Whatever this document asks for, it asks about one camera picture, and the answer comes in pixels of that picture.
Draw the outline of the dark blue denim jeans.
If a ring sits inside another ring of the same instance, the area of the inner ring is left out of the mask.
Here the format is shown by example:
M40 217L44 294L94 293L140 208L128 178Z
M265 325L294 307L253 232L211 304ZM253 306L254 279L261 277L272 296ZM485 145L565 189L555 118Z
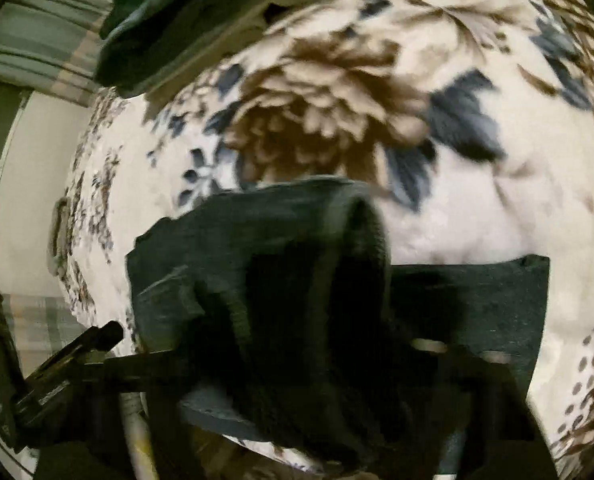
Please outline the dark blue denim jeans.
M463 346L509 367L526 401L549 266L393 263L367 188L333 178L217 194L126 256L140 344L181 356L182 392L216 388L262 440L330 476L373 474L377 344Z

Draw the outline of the floral bed blanket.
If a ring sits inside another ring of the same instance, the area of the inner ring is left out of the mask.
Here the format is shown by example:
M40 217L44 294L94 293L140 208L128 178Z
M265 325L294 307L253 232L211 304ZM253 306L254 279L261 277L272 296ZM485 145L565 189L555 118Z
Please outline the floral bed blanket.
M213 194L337 174L398 263L551 262L529 396L564 479L594 473L594 15L585 0L311 0L132 98L99 89L55 266L74 317L132 330L126 255Z

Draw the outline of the green striped curtain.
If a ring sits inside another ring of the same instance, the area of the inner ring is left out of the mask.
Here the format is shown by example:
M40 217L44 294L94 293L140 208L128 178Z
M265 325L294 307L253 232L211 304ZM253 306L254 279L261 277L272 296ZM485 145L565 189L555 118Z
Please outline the green striped curtain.
M91 105L106 13L86 0L8 0L0 10L0 81Z

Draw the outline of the dark green folded blanket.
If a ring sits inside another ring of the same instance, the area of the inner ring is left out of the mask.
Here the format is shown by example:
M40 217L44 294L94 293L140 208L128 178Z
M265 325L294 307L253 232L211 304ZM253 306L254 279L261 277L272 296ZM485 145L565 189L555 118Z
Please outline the dark green folded blanket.
M111 0L94 79L124 98L151 93L255 42L273 6L285 10L309 1Z

